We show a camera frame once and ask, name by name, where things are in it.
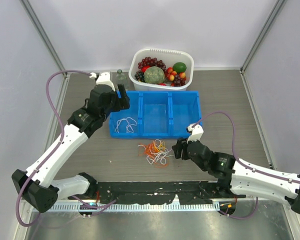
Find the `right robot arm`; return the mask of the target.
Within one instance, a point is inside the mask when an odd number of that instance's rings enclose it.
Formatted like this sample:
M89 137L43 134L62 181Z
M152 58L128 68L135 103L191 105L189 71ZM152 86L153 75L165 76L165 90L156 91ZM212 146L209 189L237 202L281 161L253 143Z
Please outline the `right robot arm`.
M276 171L235 159L231 154L214 152L200 141L179 138L172 151L176 159L191 160L203 172L215 177L216 193L272 200L290 206L300 215L300 173Z

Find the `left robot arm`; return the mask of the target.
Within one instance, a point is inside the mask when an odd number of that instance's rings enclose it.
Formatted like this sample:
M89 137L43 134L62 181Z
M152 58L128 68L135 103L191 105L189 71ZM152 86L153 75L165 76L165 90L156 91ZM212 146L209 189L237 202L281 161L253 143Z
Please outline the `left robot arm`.
M85 105L72 113L49 149L27 170L17 169L12 174L17 192L39 213L45 213L63 198L92 199L98 182L89 174L81 172L71 178L54 178L75 150L103 126L110 113L129 107L130 99L122 84L117 89L97 84L85 99Z

